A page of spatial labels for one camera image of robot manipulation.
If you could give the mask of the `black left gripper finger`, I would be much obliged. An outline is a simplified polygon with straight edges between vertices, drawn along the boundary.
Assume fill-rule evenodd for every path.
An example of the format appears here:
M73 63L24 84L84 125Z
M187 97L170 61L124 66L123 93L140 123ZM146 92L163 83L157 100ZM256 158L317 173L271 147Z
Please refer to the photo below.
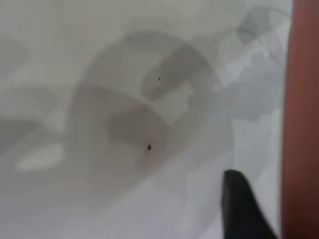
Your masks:
M275 239L246 177L237 170L223 174L221 211L225 239Z

